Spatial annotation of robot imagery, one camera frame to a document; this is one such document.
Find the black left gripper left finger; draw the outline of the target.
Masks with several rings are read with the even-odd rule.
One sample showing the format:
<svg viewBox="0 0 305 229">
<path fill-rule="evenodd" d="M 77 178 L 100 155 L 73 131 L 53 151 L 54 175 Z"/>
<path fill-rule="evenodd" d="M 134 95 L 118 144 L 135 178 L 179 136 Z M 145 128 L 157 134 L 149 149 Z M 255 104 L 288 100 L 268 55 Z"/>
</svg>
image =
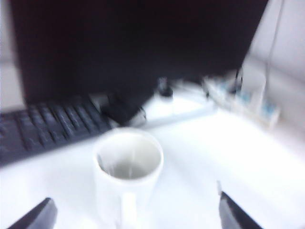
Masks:
<svg viewBox="0 0 305 229">
<path fill-rule="evenodd" d="M 23 217 L 9 226 L 9 229 L 53 229 L 58 210 L 52 198 L 45 198 Z"/>
</svg>

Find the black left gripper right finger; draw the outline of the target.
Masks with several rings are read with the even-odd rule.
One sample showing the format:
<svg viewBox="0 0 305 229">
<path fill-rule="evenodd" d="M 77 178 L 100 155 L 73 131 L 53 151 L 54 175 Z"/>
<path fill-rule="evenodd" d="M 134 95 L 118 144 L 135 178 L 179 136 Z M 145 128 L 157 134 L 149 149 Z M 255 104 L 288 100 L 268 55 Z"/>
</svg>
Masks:
<svg viewBox="0 0 305 229">
<path fill-rule="evenodd" d="M 217 180 L 219 200 L 219 216 L 223 229 L 262 229 L 236 202 L 223 190 L 221 182 Z"/>
</svg>

